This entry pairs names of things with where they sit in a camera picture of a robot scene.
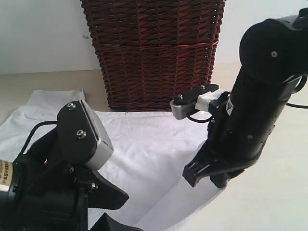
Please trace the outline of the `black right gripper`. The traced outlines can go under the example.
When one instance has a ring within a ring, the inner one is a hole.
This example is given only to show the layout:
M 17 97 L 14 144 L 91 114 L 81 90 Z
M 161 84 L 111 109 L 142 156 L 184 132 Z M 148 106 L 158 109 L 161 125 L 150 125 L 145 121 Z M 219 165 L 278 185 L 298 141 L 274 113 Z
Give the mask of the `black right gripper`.
M 224 188 L 258 161 L 276 122 L 276 97 L 233 92 L 214 118 L 202 149 L 183 169 L 192 187 L 210 177 L 217 188 Z

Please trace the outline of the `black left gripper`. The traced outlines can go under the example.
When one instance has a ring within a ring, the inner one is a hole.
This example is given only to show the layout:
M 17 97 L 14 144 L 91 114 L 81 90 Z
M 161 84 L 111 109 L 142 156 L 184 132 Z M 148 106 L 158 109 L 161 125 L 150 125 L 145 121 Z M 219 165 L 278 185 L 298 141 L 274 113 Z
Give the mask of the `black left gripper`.
M 120 209 L 129 195 L 98 171 L 73 165 L 62 155 L 57 127 L 36 141 L 28 135 L 13 161 L 12 231 L 86 231 L 88 207 Z M 104 213 L 90 231 L 142 231 Z

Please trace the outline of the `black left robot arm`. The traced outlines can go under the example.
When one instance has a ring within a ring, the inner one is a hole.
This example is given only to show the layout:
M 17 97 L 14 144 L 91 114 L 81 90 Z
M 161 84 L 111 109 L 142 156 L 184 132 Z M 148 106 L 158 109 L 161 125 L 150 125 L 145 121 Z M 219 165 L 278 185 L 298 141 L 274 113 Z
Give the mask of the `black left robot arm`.
M 129 196 L 97 171 L 64 160 L 56 129 L 0 164 L 3 231 L 87 231 L 88 209 L 118 210 Z

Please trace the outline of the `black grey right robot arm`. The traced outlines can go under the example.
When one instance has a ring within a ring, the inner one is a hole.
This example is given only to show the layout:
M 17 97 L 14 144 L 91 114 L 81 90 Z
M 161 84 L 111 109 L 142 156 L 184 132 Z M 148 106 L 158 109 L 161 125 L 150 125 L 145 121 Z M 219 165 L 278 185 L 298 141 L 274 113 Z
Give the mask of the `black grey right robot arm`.
M 208 106 L 208 135 L 183 169 L 194 187 L 209 177 L 218 188 L 259 159 L 275 122 L 308 78 L 308 12 L 266 19 L 243 35 L 241 68 L 230 92 Z

